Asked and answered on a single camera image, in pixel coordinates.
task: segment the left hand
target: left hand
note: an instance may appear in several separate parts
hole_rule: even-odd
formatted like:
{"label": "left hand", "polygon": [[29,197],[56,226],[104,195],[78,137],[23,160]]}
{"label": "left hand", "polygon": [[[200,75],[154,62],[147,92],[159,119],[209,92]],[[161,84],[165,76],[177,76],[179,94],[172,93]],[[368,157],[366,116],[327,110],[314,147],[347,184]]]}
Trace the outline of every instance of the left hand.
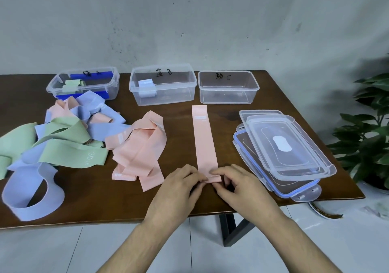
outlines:
{"label": "left hand", "polygon": [[151,225],[153,229],[173,233],[193,210],[206,184],[203,181],[207,180],[205,175],[188,164],[176,169],[162,183],[143,223]]}

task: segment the brown table surface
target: brown table surface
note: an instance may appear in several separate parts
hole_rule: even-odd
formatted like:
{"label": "brown table surface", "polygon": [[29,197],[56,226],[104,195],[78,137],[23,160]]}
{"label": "brown table surface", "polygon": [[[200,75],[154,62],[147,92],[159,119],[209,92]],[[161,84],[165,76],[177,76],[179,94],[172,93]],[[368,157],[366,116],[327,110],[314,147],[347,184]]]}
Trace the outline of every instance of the brown table surface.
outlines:
{"label": "brown table surface", "polygon": [[[293,116],[306,133],[317,143],[329,160],[335,164],[338,172],[332,177],[320,180],[323,191],[318,200],[357,199],[363,193],[353,182],[347,172],[332,156],[330,150],[318,138],[312,128],[294,108],[284,93],[266,71],[253,71],[260,85],[254,102],[248,105],[214,105],[208,104],[208,116],[219,166],[232,163],[249,170],[232,144],[236,127],[241,123],[239,111],[244,109],[277,109]],[[43,123],[46,109],[55,102],[54,97],[46,92],[46,85],[53,75],[3,75],[0,78],[0,109],[2,122],[0,136],[25,123]],[[138,106],[134,96],[128,90],[130,74],[120,75],[120,89],[116,99],[106,104],[120,112],[128,124],[143,117],[152,110],[163,117],[167,135],[167,144],[158,162],[166,177],[169,173],[185,164],[197,166],[195,138],[192,123],[192,105],[199,105],[199,89],[196,87],[195,99],[189,102]],[[0,228],[77,224],[135,222],[142,220],[158,187],[142,192],[139,181],[127,182],[112,180],[112,171],[116,166],[112,151],[108,154],[104,166],[86,169],[59,167],[55,182],[64,190],[65,201],[53,213],[44,218],[21,222],[3,204],[0,203]],[[3,190],[7,178],[0,180]],[[291,205],[291,199],[274,197],[279,206]],[[208,184],[194,207],[191,215],[210,215],[233,212],[213,187]]]}

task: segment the hand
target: hand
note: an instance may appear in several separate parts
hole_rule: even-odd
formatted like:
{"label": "hand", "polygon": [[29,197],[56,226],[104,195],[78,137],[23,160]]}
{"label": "hand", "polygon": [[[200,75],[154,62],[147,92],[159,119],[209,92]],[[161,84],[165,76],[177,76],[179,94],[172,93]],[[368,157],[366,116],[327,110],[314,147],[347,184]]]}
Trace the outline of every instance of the hand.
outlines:
{"label": "hand", "polygon": [[206,184],[203,181],[207,180],[205,175],[188,164],[176,169],[162,183],[143,222],[154,229],[173,233],[193,210]]}
{"label": "hand", "polygon": [[212,173],[224,175],[232,181],[234,192],[228,191],[220,183],[212,185],[226,203],[259,229],[271,227],[286,217],[258,178],[244,168],[232,164],[219,167]]}

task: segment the potted plant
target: potted plant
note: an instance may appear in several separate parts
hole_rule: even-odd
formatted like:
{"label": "potted plant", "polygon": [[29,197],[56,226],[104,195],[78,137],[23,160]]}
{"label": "potted plant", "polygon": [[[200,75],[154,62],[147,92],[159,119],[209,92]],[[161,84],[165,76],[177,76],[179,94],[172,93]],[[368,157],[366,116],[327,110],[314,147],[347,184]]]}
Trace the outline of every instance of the potted plant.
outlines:
{"label": "potted plant", "polygon": [[341,113],[352,125],[335,128],[338,142],[327,145],[356,182],[389,190],[389,73],[356,81],[368,85],[354,98],[375,110],[374,115]]}

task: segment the gray concrete wall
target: gray concrete wall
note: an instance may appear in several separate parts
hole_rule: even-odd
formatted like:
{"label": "gray concrete wall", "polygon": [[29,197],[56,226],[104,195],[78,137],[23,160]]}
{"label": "gray concrete wall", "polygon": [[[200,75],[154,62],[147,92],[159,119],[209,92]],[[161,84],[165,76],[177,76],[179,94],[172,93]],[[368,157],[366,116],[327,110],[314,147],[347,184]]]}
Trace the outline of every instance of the gray concrete wall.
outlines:
{"label": "gray concrete wall", "polygon": [[389,0],[0,0],[0,74],[266,69],[325,141],[388,50]]}

